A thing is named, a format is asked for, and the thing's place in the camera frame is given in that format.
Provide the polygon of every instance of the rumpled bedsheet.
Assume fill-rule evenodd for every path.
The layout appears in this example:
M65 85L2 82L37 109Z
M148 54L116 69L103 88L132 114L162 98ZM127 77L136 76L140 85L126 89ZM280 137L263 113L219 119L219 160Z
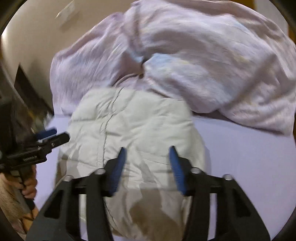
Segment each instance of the rumpled bedsheet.
M234 2L140 0L57 53L50 85L55 114L71 115L90 89L122 86L289 135L296 48L274 22Z

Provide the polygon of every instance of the bed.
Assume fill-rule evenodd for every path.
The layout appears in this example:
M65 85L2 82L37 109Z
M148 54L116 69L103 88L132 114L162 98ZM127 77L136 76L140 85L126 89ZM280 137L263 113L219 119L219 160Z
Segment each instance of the bed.
M205 143L206 171L221 177L230 173L253 202L273 239L288 221L296 204L296 147L293 136L243 127L233 122L194 116L193 122ZM66 131L70 118L56 116L49 127ZM58 148L37 167L38 208L54 189ZM209 238L215 233L215 197L211 199ZM82 238L86 227L82 223Z

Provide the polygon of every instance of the wrinkled fabric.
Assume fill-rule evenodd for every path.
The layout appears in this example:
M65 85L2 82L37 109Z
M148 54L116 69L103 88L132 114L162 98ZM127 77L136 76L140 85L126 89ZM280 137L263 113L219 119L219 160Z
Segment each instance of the wrinkled fabric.
M234 2L140 0L57 53L50 82L56 114L72 114L94 87L125 86L288 135L296 47L275 23Z
M13 189L0 177L0 208L10 223L16 223L24 215L20 203L13 195Z
M125 147L117 192L105 198L113 232L137 240L179 241L190 199L177 190L168 150L175 146L181 157L204 170L204 145L191 118L185 101L127 88L93 89L71 117L71 138L60 148L58 169L61 176L85 177ZM85 197L80 208L85 220Z

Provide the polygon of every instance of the seam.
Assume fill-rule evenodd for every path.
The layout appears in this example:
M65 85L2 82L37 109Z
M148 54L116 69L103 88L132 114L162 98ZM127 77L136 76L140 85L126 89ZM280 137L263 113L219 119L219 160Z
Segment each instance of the seam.
M116 96L116 98L113 100L113 102L112 102L112 104L111 104L111 116L110 116L110 118L107 120L107 122L106 122L106 125L105 125L105 128L104 128L104 131L105 131L105 140L104 140L104 145L103 145L103 165L104 165L104 160L105 160L105 146L106 146L106 141L107 141L107 133L106 133L106 129L107 129L107 125L108 125L108 123L109 123L109 121L111 120L111 118L114 116L114 113L113 113L113 105L114 105L114 103L115 103L115 101L117 100L117 98L119 97L119 94L120 94L120 92L122 91L122 89L123 88L121 88L119 91L118 91L118 93L117 93L117 96Z
M105 204L105 208L108 210L108 213L109 213L110 217L111 217L112 220L113 220L113 223L114 223L114 225L115 225L115 227L116 227L116 231L119 232L119 228L117 227L117 225L116 225L116 223L115 223L115 220L114 220L113 216L111 215L111 212L110 212L110 210L109 210L109 208L108 208L108 206L107 206L107 204L106 204L105 199L104 199L104 204Z
M150 159L145 158L145 157L143 157L143 159L145 159L145 160L147 160L147 161L156 162L156 163L159 163L159 164L163 164L163 165L171 166L171 164L167 164L167 163L163 163L163 162L159 162L159 161L150 160Z
M126 101L126 105L121 109L121 110L119 110L119 112L122 112L122 111L124 111L126 108L127 108L127 106L129 105L129 103L131 102L131 100L135 97L135 95L136 95L136 91L133 91L133 93L131 94L131 97Z
M60 158L59 159L59 161L68 161L69 159L64 159L64 158ZM82 160L72 160L72 159L70 159L71 161L74 161L74 162L78 162L78 163L82 163L82 164L84 164L84 165L87 165L87 166L89 166L89 167L94 167L94 168L96 168L96 166L92 166L92 165L90 165L89 163L86 163L86 162L84 162L84 161L82 161Z

